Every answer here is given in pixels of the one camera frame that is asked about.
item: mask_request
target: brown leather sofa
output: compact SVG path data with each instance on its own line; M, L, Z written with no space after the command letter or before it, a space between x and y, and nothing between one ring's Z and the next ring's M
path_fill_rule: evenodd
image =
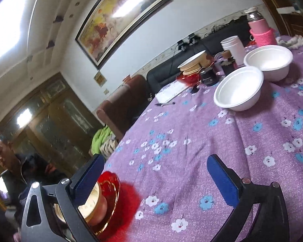
M135 75L100 104L97 116L121 140L148 106L149 96L147 81L142 75Z

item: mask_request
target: purple tablecloth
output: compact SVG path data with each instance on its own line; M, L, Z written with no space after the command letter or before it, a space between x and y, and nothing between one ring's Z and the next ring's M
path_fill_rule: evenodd
M210 241L228 218L206 168L218 154L240 177L281 185L291 241L303 233L303 47L294 50L288 77L264 81L260 99L239 113L213 102L216 86L189 89L175 105L154 99L126 133L105 170L143 198L127 241ZM243 238L255 214L251 213Z

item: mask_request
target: framed painting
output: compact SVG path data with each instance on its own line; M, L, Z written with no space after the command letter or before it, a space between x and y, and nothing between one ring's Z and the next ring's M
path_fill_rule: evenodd
M171 0L98 0L75 41L99 70L137 27L169 2Z

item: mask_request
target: black leather sofa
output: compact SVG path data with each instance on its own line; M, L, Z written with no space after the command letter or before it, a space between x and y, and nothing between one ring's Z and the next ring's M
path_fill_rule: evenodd
M153 95L158 93L165 85L173 82L180 72L177 67L196 53L206 50L207 48L209 53L215 56L217 53L223 51L220 42L233 35L238 35L243 45L246 46L250 41L249 30L250 27L246 16L241 16L239 19L231 21L225 27L203 38L200 42L192 44L187 51L181 51L151 69L147 73L147 82L150 85Z

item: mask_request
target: white paper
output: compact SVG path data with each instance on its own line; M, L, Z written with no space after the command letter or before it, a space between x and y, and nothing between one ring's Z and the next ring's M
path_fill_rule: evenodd
M183 92L188 86L180 81L175 81L163 91L155 94L159 103L168 103L174 97Z

